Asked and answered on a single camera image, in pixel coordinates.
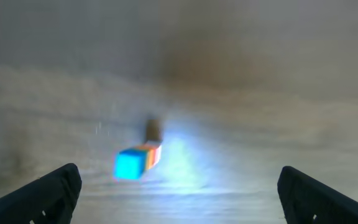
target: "gray surface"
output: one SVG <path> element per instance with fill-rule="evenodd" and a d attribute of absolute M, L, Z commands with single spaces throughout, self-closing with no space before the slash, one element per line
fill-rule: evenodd
<path fill-rule="evenodd" d="M 358 200 L 358 1 L 0 1 L 0 196 L 68 162 L 73 223 L 284 223 L 285 165 Z"/>

